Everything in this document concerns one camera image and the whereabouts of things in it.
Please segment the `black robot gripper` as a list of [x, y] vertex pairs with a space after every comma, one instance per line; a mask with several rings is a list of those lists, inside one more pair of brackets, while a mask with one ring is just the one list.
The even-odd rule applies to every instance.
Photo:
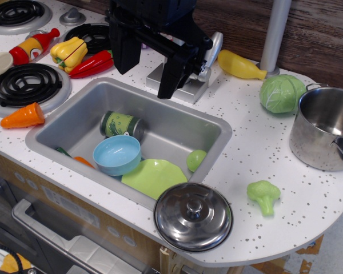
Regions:
[[200, 73], [213, 45], [193, 19], [195, 8], [196, 1], [110, 1], [106, 20], [119, 73], [139, 64], [141, 45], [147, 45], [168, 58], [157, 97], [170, 99], [192, 73]]

